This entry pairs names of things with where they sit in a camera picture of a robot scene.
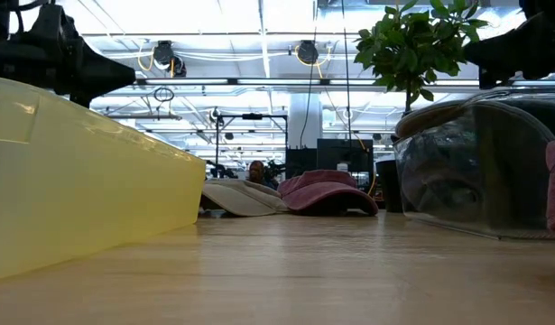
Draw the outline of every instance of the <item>metal frame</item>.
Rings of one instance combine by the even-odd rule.
[[[219,135],[223,132],[223,130],[225,130],[226,127],[228,127],[231,122],[235,121],[236,118],[243,118],[243,119],[247,119],[248,116],[250,116],[251,114],[242,114],[242,115],[219,115],[217,116],[217,119],[215,120],[215,163],[219,164]],[[285,148],[287,148],[287,144],[289,143],[289,120],[288,117],[286,115],[267,115],[267,114],[259,114],[259,115],[255,115],[255,116],[260,116],[262,119],[263,118],[269,118],[271,121],[274,122],[274,124],[283,132],[285,133]],[[224,118],[228,118],[229,120],[225,122],[225,124],[223,125],[222,128],[219,128],[219,120],[224,119]],[[283,127],[281,127],[279,125],[279,123],[277,123],[275,121],[275,118],[282,118],[285,120],[285,128],[283,129]],[[254,133],[255,130],[248,130],[248,133]]]

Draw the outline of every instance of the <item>green leaves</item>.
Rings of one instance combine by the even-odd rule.
[[[427,89],[420,89],[420,94],[427,101],[433,101],[433,93]]]
[[[472,25],[461,25],[460,29],[469,37],[470,42],[479,42],[479,35],[476,27]]]
[[[448,17],[449,10],[443,5],[441,0],[430,0],[430,4],[438,17]]]
[[[397,45],[404,45],[405,39],[399,31],[389,31],[387,32],[387,40],[393,42]]]
[[[362,39],[366,39],[368,37],[371,37],[371,33],[369,32],[369,30],[363,29],[359,31],[359,37],[361,37]]]
[[[433,72],[433,69],[429,69],[425,72],[425,79],[428,82],[435,82],[438,79],[438,76],[436,76],[436,73]]]
[[[403,14],[403,12],[405,12],[406,10],[412,9],[417,3],[418,3],[418,0],[410,1],[407,5],[403,6],[402,10],[400,11],[400,14]]]
[[[436,71],[457,76],[459,63],[466,62],[463,44],[479,40],[477,29],[487,22],[472,18],[477,5],[453,0],[448,8],[442,0],[430,0],[432,10],[407,13],[418,0],[401,8],[385,7],[384,18],[371,29],[359,31],[356,63],[372,68],[375,85],[387,91],[407,91],[406,108],[418,98],[433,100],[426,86],[438,80]]]
[[[465,17],[466,19],[469,19],[469,18],[471,18],[474,14],[476,14],[476,11],[477,11],[477,4],[478,4],[478,1],[475,1],[474,4],[473,4],[472,6],[469,7],[469,11],[467,12],[466,17]]]
[[[454,7],[456,8],[456,13],[462,14],[466,10],[466,0],[454,0]]]
[[[385,13],[386,14],[398,14],[397,9],[395,9],[391,6],[386,6],[385,7]]]
[[[479,19],[469,19],[467,21],[472,27],[475,28],[482,28],[488,26],[490,23],[487,21],[479,20]]]

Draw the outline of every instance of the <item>ceiling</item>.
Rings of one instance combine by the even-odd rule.
[[[344,19],[340,0],[57,0],[75,19],[77,30],[93,50],[135,68],[138,79],[168,77],[154,65],[147,70],[142,66],[151,65],[152,49],[158,41],[173,41],[176,54],[187,66],[188,79],[256,80],[254,85],[171,85],[168,88],[175,96],[165,103],[154,97],[157,86],[132,86],[91,104],[100,114],[118,116],[123,124],[149,130],[149,135],[205,159],[215,155],[215,126],[209,119],[213,109],[222,114],[287,115],[292,109],[291,96],[309,92],[308,82],[298,86],[262,85],[266,79],[372,78],[371,71],[362,71],[353,63],[356,33],[371,28],[383,17],[384,5],[395,2],[368,5],[370,2],[345,0]],[[491,23],[479,32],[482,38],[505,33],[525,20],[518,0],[481,3],[491,5],[477,12],[480,19]],[[420,1],[413,10],[428,8],[429,1]],[[37,15],[37,10],[23,13],[24,25],[30,28]],[[16,28],[16,18],[12,17],[11,31]],[[311,69],[297,59],[295,47],[301,40],[313,39],[321,64]],[[439,80],[444,83],[433,89],[436,102],[467,98],[477,92],[477,67],[464,66],[455,79],[439,75]],[[471,86],[456,87],[459,80]],[[392,130],[405,102],[403,93],[384,93],[370,84],[352,86],[349,97],[352,129],[362,130],[360,136],[364,138],[371,138],[374,130]],[[312,87],[311,93],[319,95],[323,107],[325,137],[347,136],[346,91],[340,86]],[[429,104],[420,99],[413,108]],[[234,139],[221,136],[221,149],[225,151],[220,161],[237,165],[235,161],[282,159],[285,135],[278,122],[236,119],[225,130],[236,130],[232,132]],[[251,129],[265,133],[247,132]],[[384,147],[387,141],[379,142],[379,154],[391,150]]]

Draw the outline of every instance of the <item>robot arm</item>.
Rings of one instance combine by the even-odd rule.
[[[9,13],[40,3],[46,4],[32,29],[9,38]],[[134,69],[92,51],[74,20],[48,0],[24,6],[19,6],[18,0],[0,0],[0,78],[53,89],[84,107],[95,97],[135,82]]]
[[[480,68],[480,88],[503,86],[516,72],[541,79],[555,72],[555,0],[521,0],[528,20],[515,30],[465,47]]]

